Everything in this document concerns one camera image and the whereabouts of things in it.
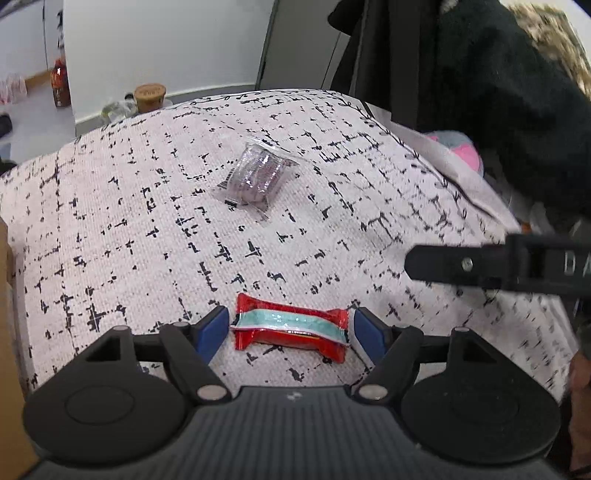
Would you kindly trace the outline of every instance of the patterned blanket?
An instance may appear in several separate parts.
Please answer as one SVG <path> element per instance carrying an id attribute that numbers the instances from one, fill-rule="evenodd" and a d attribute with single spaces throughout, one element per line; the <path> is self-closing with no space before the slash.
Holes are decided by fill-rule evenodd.
<path id="1" fill-rule="evenodd" d="M 265 221 L 213 193 L 250 137 L 305 158 Z M 252 92 L 128 119 L 12 170 L 0 179 L 0 203 L 31 388 L 114 325 L 156 332 L 218 304 L 233 315 L 244 291 L 323 310 L 366 306 L 427 334 L 468 326 L 556 397 L 563 392 L 572 351 L 546 297 L 405 274 L 413 244 L 500 242 L 505 229 L 352 98 Z M 356 383 L 368 363 L 359 349 L 341 365 L 269 345 L 238 352 L 230 335 L 212 367 L 236 393 Z"/>

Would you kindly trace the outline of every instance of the blue gripper pad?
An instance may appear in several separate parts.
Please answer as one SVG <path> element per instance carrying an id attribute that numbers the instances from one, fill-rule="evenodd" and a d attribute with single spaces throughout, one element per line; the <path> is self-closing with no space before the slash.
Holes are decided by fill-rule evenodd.
<path id="1" fill-rule="evenodd" d="M 380 362 L 393 341 L 392 329 L 367 308 L 355 310 L 355 336 L 374 364 Z"/>
<path id="2" fill-rule="evenodd" d="M 228 336 L 230 314 L 228 309 L 218 306 L 205 315 L 195 326 L 195 350 L 205 363 L 209 363 Z"/>

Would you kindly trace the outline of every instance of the silver screw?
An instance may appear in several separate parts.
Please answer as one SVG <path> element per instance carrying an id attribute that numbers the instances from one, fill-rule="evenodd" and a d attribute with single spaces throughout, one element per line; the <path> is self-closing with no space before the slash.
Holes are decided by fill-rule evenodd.
<path id="1" fill-rule="evenodd" d="M 228 391 L 221 385 L 205 385 L 197 390 L 197 396 L 207 401 L 221 400 L 227 393 Z"/>
<path id="2" fill-rule="evenodd" d="M 466 257 L 464 260 L 462 260 L 462 270 L 464 272 L 472 271 L 472 268 L 474 268 L 474 263 L 470 257 Z"/>
<path id="3" fill-rule="evenodd" d="M 382 385 L 364 385 L 359 389 L 359 395 L 366 400 L 381 400 L 388 395 L 388 389 Z"/>

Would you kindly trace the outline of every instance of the floor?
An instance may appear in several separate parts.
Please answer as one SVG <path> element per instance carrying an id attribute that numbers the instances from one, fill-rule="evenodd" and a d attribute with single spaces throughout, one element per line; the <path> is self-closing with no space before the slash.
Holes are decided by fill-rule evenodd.
<path id="1" fill-rule="evenodd" d="M 0 157 L 13 162 L 56 152 L 76 137 L 72 107 L 56 108 L 48 83 L 35 88 L 20 103 L 0 105 L 3 111 L 10 115 L 13 130 L 0 139 Z"/>

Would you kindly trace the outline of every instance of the clear plastic package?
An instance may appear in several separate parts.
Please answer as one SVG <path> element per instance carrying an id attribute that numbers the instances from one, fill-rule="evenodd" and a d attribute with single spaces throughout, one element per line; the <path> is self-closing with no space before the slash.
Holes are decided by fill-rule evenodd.
<path id="1" fill-rule="evenodd" d="M 20 75 L 9 75 L 6 80 L 0 80 L 0 105 L 3 103 L 17 103 L 27 96 L 25 79 Z"/>
<path id="2" fill-rule="evenodd" d="M 285 180 L 289 167 L 298 165 L 297 157 L 271 147 L 255 138 L 246 144 L 238 165 L 218 185 L 226 203 L 250 205 L 266 212 Z"/>

